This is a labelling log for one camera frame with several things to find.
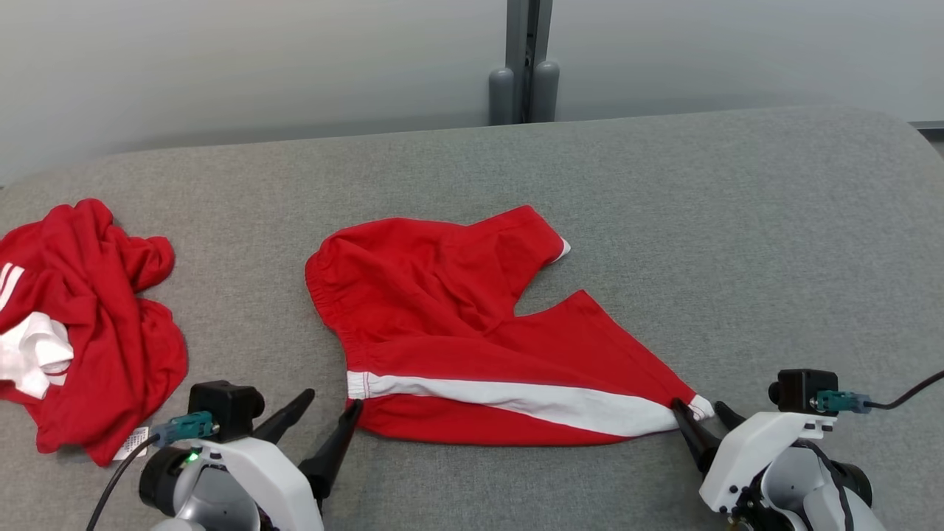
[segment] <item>gray fabric surface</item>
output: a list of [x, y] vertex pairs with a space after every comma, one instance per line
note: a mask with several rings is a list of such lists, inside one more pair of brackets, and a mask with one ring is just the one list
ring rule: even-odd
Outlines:
[[[470, 223], [530, 203], [573, 251], [519, 314], [585, 288], [709, 400], [770, 410], [781, 368], [838, 372], [891, 400], [944, 366], [944, 163], [904, 122], [842, 108], [730, 111], [398, 133], [106, 158], [0, 192], [0, 233], [99, 197], [132, 234], [165, 234], [148, 297], [187, 337], [189, 386], [255, 385], [270, 409], [318, 396], [281, 448], [312, 452], [340, 412], [344, 357], [302, 268], [337, 229], [388, 216]], [[845, 415], [822, 444], [862, 467], [888, 529], [937, 526], [944, 385]], [[9, 529], [78, 529], [111, 470], [37, 454], [0, 403]], [[710, 426], [717, 428], [716, 422]], [[146, 528], [138, 460], [100, 529]], [[681, 436], [593, 448], [476, 448], [357, 434], [326, 503], [330, 530], [719, 529]]]

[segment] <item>red garment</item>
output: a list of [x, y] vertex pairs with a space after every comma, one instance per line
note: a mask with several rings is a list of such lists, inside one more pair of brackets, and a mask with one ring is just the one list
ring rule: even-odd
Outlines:
[[339, 231], [306, 265], [341, 339], [361, 426], [489, 445], [602, 444], [677, 427], [673, 398], [714, 414], [580, 291], [514, 316], [569, 245], [529, 206], [464, 227], [385, 219]]
[[129, 237], [97, 199], [61, 205], [0, 240], [0, 266], [22, 274], [0, 310], [0, 332], [42, 312], [63, 323], [75, 358], [62, 387], [42, 400], [9, 382], [0, 398], [22, 403], [38, 426], [36, 447], [85, 448], [107, 466], [119, 447], [180, 384], [187, 354], [171, 312], [135, 293], [174, 266], [166, 238]]

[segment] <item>white stripe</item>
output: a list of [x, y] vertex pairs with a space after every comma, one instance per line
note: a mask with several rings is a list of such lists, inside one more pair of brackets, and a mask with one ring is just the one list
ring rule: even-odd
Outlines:
[[[617, 437], [639, 437], [679, 427], [672, 410], [663, 405], [583, 387], [347, 373], [347, 395], [351, 399], [394, 394], [479, 403]], [[715, 414], [711, 403], [701, 396], [696, 396], [689, 407], [698, 420]]]
[[3, 291], [3, 284], [7, 281], [7, 273], [11, 267], [13, 264], [6, 264], [3, 266], [3, 271], [0, 271], [0, 291]]
[[[3, 270], [5, 273], [7, 269], [8, 268], [4, 266]], [[4, 306], [7, 305], [9, 298], [13, 295], [13, 288], [16, 287], [16, 283], [20, 280], [20, 275], [22, 274], [23, 268], [14, 265], [7, 277], [7, 282], [3, 286], [3, 292], [0, 293], [0, 310], [3, 310]]]

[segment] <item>connector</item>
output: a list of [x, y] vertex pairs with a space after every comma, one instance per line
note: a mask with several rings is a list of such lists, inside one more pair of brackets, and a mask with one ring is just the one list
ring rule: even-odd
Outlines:
[[188, 438], [209, 437], [219, 431], [208, 411], [197, 411], [183, 417], [174, 417], [164, 424], [154, 426], [151, 433], [160, 436], [154, 446], [164, 448]]
[[851, 391], [819, 391], [814, 407], [819, 411], [838, 413], [852, 411], [852, 413], [868, 413], [872, 410], [866, 406], [871, 401], [868, 395]]

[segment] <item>black cable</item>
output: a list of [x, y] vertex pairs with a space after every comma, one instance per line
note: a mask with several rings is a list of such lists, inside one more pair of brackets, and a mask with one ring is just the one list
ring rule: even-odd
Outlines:
[[844, 526], [845, 531], [854, 531], [855, 522], [852, 521], [852, 510], [849, 508], [849, 497], [846, 496], [846, 488], [842, 485], [842, 477], [839, 475], [839, 471], [835, 469], [833, 461], [830, 460], [826, 454], [814, 443], [808, 440], [800, 440], [796, 442], [797, 446], [802, 448], [809, 448], [813, 451], [814, 454], [819, 457], [819, 460], [822, 461], [826, 470], [829, 471], [830, 477], [833, 478], [833, 484], [835, 485], [836, 490], [839, 491], [839, 504], [842, 506], [842, 514], [845, 517], [846, 525]]
[[138, 447], [132, 450], [131, 453], [125, 457], [125, 460], [122, 461], [120, 465], [118, 465], [118, 469], [115, 470], [115, 474], [111, 476], [111, 480], [105, 486], [105, 490], [102, 492], [102, 497], [98, 499], [98, 505], [95, 506], [95, 511], [93, 511], [92, 517], [89, 518], [89, 524], [85, 527], [85, 531], [92, 531], [95, 528], [95, 525], [98, 523], [98, 517], [102, 516], [102, 509], [105, 508], [105, 503], [109, 500], [111, 492], [115, 490], [115, 485], [118, 484], [118, 479], [121, 478], [121, 474], [125, 473], [127, 466], [131, 464], [131, 461], [133, 461], [143, 449], [154, 444], [155, 442], [158, 442], [158, 439], [160, 439], [160, 435], [148, 437], [145, 442], [139, 444]]
[[931, 385], [942, 378], [944, 378], [944, 370], [941, 370], [938, 374], [935, 374], [934, 376], [928, 378], [927, 380], [921, 382], [920, 384], [915, 385], [908, 392], [904, 393], [900, 398], [898, 398], [893, 403], [877, 403], [877, 402], [865, 401], [863, 402], [863, 405], [865, 407], [874, 407], [875, 409], [895, 409], [896, 407], [902, 405], [903, 403], [908, 402], [908, 400], [910, 400], [911, 397], [923, 391], [925, 387], [927, 387], [928, 385]]

